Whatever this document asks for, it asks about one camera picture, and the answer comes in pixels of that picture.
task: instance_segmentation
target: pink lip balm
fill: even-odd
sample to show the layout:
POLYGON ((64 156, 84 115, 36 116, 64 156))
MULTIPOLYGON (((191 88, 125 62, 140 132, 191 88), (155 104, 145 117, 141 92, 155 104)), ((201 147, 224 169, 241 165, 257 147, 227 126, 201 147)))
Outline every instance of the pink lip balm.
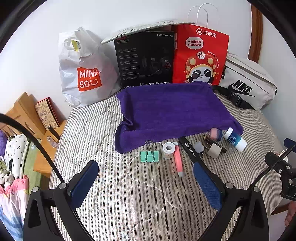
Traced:
POLYGON ((179 145, 177 141, 173 142, 176 150, 174 152, 174 159, 175 159, 175 165, 176 165, 176 169, 178 172, 178 176, 179 177, 183 177, 183 165, 182 165, 182 159, 181 159, 181 155, 180 155, 180 149, 179 149, 179 145))

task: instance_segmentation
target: black buckle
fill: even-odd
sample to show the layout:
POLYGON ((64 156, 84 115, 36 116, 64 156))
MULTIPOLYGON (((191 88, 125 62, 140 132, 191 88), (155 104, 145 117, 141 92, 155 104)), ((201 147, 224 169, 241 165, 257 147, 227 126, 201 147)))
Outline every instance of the black buckle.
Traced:
POLYGON ((241 107, 241 104, 244 101, 240 96, 231 91, 229 92, 227 99, 238 108, 241 107))

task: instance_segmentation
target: white bottle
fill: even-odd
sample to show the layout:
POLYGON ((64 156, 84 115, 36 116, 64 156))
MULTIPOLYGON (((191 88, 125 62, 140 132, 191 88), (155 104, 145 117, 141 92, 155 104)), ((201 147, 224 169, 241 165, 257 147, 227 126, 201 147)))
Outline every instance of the white bottle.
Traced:
POLYGON ((239 152, 242 152, 247 146, 247 142, 239 134, 235 133, 231 127, 225 133, 224 138, 234 145, 239 152))

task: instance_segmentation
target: striped bedsheet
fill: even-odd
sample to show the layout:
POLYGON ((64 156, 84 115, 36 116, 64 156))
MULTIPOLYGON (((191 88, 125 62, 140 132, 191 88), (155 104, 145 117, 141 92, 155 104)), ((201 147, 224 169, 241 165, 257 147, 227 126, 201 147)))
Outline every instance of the striped bedsheet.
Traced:
MULTIPOLYGON (((263 114, 255 110, 236 108, 217 94, 230 113, 244 127, 247 148, 217 159, 205 155, 203 161, 224 182, 246 189, 267 167, 267 152, 279 153, 282 147, 263 114)), ((139 162, 139 147, 127 154, 114 149, 114 136, 122 121, 120 103, 115 95, 99 103, 73 109, 59 141, 54 163, 66 182, 80 172, 89 160, 99 165, 99 175, 82 206, 79 217, 94 240, 198 240, 209 225, 216 210, 211 208, 196 182, 192 163, 184 151, 184 177, 176 175, 174 161, 160 159, 158 163, 139 162)), ((193 144, 202 134, 189 136, 193 144)), ((156 143, 157 150, 168 139, 156 143)), ((50 188, 59 184, 52 173, 50 188)), ((263 194, 269 215, 281 201, 279 175, 270 171, 257 185, 263 194)), ((59 217, 54 217, 65 240, 71 240, 59 217)), ((223 239, 234 227, 236 211, 223 239)))

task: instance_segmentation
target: blue label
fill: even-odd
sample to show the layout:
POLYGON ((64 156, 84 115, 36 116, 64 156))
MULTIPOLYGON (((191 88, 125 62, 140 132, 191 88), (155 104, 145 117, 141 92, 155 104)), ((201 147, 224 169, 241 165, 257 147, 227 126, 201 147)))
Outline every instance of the blue label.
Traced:
POLYGON ((227 141, 230 143, 230 144, 232 144, 232 145, 234 145, 234 146, 236 146, 238 143, 239 143, 239 141, 241 140, 241 136, 239 135, 239 134, 236 134, 234 131, 230 134, 230 136, 227 138, 227 141))

